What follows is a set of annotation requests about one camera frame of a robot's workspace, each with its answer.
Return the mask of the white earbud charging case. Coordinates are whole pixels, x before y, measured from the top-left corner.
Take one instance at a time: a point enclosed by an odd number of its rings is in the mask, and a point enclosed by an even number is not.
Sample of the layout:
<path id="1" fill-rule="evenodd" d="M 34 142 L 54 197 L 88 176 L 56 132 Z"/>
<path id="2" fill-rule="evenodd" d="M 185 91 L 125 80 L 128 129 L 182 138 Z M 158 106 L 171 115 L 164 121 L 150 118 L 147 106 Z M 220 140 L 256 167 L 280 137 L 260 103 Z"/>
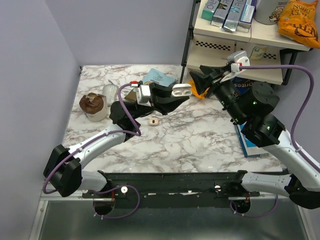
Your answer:
<path id="1" fill-rule="evenodd" d="M 175 84 L 171 90 L 172 97 L 189 97 L 192 95 L 192 86 L 189 83 Z"/>

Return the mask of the beige earbud charging case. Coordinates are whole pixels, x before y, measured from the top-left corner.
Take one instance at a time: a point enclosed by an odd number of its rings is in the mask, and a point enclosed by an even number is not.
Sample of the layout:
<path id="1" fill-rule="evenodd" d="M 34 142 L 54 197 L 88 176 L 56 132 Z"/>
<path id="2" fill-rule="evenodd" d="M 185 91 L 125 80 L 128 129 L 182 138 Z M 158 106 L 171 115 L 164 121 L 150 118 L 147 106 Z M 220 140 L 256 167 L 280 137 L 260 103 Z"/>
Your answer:
<path id="1" fill-rule="evenodd" d="M 150 118 L 148 124 L 152 127 L 158 126 L 160 124 L 160 120 L 158 118 Z"/>

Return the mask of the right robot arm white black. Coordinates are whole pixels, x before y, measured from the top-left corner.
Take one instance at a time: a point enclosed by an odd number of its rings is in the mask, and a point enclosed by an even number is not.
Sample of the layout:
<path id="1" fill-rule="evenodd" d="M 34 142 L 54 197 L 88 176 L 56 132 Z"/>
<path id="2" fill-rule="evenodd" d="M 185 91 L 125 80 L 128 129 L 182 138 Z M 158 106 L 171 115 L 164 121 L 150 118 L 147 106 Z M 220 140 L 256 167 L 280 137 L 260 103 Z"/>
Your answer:
<path id="1" fill-rule="evenodd" d="M 234 125 L 244 125 L 241 132 L 257 147 L 266 150 L 284 164 L 289 173 L 269 175 L 238 171 L 239 178 L 230 183 L 230 191 L 241 196 L 245 192 L 266 192 L 289 198 L 306 209 L 320 206 L 320 164 L 311 157 L 294 138 L 296 124 L 307 105 L 313 88 L 314 77 L 299 65 L 245 66 L 228 63 L 222 67 L 201 66 L 202 73 L 190 71 L 197 93 L 214 95 L 223 110 L 227 111 Z M 272 111 L 280 98 L 266 82 L 256 82 L 241 94 L 231 82 L 237 74 L 246 70 L 295 69 L 305 72 L 310 80 L 307 96 L 298 111 L 290 131 Z"/>

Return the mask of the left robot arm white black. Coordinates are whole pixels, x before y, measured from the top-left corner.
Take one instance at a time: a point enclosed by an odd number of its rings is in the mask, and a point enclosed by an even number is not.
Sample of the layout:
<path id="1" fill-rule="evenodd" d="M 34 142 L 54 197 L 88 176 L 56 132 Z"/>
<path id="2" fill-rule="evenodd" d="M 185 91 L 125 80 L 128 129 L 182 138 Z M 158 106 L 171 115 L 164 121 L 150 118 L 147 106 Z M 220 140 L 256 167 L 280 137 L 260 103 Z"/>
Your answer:
<path id="1" fill-rule="evenodd" d="M 190 98 L 191 88 L 188 83 L 162 86 L 131 81 L 122 85 L 117 92 L 118 100 L 110 107 L 109 126 L 83 142 L 69 147 L 60 144 L 52 150 L 43 171 L 43 193 L 58 192 L 68 197 L 77 190 L 90 190 L 101 198 L 107 197 L 111 185 L 104 174 L 85 171 L 85 166 L 107 150 L 141 136 L 138 118 L 154 111 L 162 115 L 173 112 Z"/>

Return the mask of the blue cassava chips bag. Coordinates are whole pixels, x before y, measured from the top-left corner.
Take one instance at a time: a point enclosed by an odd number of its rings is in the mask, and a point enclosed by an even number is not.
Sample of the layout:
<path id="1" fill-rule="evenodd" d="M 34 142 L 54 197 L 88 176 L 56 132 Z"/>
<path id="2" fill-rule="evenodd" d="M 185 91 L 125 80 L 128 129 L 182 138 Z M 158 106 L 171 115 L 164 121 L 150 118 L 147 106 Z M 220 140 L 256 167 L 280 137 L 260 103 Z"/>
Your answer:
<path id="1" fill-rule="evenodd" d="M 165 87 L 169 87 L 177 82 L 175 78 L 167 76 L 163 72 L 154 68 L 152 68 L 141 81 L 146 85 L 157 83 Z M 124 97 L 124 99 L 129 102 L 135 102 L 132 100 L 132 90 Z"/>

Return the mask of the white yellow cup on shelf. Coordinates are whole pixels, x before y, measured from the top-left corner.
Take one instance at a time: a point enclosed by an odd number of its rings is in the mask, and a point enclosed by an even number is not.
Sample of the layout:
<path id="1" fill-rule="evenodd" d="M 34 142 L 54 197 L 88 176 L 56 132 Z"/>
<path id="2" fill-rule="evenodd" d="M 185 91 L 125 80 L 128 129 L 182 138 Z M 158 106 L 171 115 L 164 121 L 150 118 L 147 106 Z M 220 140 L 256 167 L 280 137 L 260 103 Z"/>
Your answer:
<path id="1" fill-rule="evenodd" d="M 260 60 L 268 49 L 267 45 L 256 44 L 252 47 L 249 59 L 253 61 Z"/>

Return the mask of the silver toothpaste box left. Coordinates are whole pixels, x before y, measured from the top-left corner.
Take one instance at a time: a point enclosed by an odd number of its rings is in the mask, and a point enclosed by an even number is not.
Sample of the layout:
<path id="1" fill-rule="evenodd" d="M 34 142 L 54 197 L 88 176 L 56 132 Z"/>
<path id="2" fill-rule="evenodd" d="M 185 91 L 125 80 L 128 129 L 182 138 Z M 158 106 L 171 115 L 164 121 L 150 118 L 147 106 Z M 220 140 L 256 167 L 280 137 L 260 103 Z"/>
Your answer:
<path id="1" fill-rule="evenodd" d="M 223 27 L 223 24 L 227 18 L 232 3 L 232 0 L 221 0 L 219 2 L 211 20 L 212 26 L 216 26 L 219 28 Z"/>

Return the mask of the silver toothpaste box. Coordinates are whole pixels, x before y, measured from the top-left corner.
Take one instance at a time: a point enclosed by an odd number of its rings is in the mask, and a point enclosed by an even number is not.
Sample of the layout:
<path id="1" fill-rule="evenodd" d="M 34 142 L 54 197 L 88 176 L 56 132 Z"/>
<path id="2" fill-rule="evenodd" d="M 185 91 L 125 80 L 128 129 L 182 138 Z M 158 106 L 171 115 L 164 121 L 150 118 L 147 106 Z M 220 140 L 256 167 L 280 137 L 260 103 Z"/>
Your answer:
<path id="1" fill-rule="evenodd" d="M 223 29 L 227 32 L 235 32 L 242 15 L 242 11 L 246 5 L 245 0 L 234 0 L 229 9 L 227 18 L 225 19 Z"/>
<path id="2" fill-rule="evenodd" d="M 211 20 L 212 26 L 216 26 L 219 28 L 223 27 L 223 24 L 227 18 L 232 3 L 232 0 L 221 0 L 219 2 Z"/>

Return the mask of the silver toothpaste box middle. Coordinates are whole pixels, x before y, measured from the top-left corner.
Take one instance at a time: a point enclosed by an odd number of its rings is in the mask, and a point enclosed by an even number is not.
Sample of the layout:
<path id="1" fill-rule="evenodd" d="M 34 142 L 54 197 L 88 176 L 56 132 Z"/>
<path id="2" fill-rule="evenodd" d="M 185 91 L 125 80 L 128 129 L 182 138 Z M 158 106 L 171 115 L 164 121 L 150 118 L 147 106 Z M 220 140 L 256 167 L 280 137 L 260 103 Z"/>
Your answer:
<path id="1" fill-rule="evenodd" d="M 245 0 L 234 0 L 229 9 L 227 18 L 225 19 L 223 29 L 227 32 L 235 32 L 242 15 L 242 11 L 246 5 Z"/>

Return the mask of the teal toothpaste box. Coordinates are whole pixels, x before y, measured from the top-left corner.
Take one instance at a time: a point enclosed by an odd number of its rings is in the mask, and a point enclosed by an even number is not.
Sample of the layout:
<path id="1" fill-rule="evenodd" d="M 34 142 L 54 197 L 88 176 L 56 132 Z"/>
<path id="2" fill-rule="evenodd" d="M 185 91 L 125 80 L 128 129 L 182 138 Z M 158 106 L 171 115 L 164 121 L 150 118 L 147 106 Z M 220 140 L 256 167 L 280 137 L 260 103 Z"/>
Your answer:
<path id="1" fill-rule="evenodd" d="M 211 21 L 215 11 L 218 8 L 219 3 L 220 0 L 208 0 L 202 9 L 201 18 L 207 21 Z"/>

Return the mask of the blue white toothpaste box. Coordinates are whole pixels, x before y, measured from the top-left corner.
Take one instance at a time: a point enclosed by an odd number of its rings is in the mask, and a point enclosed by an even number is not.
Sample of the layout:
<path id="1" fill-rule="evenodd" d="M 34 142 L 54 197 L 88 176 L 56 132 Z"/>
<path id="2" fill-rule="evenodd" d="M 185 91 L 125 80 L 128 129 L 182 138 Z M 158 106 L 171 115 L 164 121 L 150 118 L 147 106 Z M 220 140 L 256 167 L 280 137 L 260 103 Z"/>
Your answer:
<path id="1" fill-rule="evenodd" d="M 248 33 L 256 12 L 257 0 L 246 0 L 236 30 Z"/>

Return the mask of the brown paper wrapped cup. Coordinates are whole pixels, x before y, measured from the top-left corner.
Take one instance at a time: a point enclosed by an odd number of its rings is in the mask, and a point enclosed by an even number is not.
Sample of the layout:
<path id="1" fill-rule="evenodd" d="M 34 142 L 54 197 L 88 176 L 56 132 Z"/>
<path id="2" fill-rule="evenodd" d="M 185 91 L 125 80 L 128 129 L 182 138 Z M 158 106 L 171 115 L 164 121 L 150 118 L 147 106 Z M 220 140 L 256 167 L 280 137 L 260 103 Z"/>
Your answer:
<path id="1" fill-rule="evenodd" d="M 91 122 L 100 122 L 108 115 L 107 99 L 101 94 L 90 92 L 83 95 L 79 106 Z"/>

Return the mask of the blue white card packet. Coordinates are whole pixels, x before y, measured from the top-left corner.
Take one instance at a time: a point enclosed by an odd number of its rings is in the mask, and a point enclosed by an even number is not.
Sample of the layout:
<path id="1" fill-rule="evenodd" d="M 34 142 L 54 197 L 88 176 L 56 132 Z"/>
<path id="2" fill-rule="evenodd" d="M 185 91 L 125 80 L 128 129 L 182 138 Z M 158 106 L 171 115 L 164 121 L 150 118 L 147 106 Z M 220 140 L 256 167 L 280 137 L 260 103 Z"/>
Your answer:
<path id="1" fill-rule="evenodd" d="M 267 157 L 269 153 L 262 148 L 257 147 L 254 143 L 246 138 L 246 136 L 242 133 L 242 129 L 244 124 L 235 126 L 236 133 L 238 135 L 238 139 L 246 158 L 250 157 Z"/>

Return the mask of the black frame cream shelf unit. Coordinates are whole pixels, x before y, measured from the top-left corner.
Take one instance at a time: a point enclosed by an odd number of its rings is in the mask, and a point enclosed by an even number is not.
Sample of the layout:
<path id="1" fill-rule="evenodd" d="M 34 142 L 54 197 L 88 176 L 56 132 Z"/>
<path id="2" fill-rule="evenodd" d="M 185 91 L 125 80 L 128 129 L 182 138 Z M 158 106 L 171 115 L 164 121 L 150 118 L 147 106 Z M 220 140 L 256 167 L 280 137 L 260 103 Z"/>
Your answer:
<path id="1" fill-rule="evenodd" d="M 262 59 L 251 61 L 251 65 L 280 65 L 286 55 L 290 55 L 289 64 L 294 64 L 298 53 L 310 51 L 310 48 L 280 35 L 277 25 L 264 25 L 253 21 L 249 32 L 226 32 L 212 26 L 210 21 L 201 17 L 206 4 L 204 0 L 195 0 L 189 19 L 181 65 L 189 70 L 199 71 L 201 65 L 223 66 L 232 53 L 244 50 L 246 43 L 267 46 Z"/>

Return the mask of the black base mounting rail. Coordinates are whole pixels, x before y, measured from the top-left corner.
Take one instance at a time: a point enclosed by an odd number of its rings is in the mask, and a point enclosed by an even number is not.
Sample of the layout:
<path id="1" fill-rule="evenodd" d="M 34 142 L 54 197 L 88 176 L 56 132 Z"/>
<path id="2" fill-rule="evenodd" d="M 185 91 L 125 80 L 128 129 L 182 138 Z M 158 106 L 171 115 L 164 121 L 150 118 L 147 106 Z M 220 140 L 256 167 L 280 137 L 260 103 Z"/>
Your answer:
<path id="1" fill-rule="evenodd" d="M 249 196 L 241 186 L 245 171 L 200 173 L 104 173 L 107 185 L 98 194 L 84 193 L 85 199 L 106 202 L 114 197 L 116 208 L 226 208 L 230 198 Z"/>

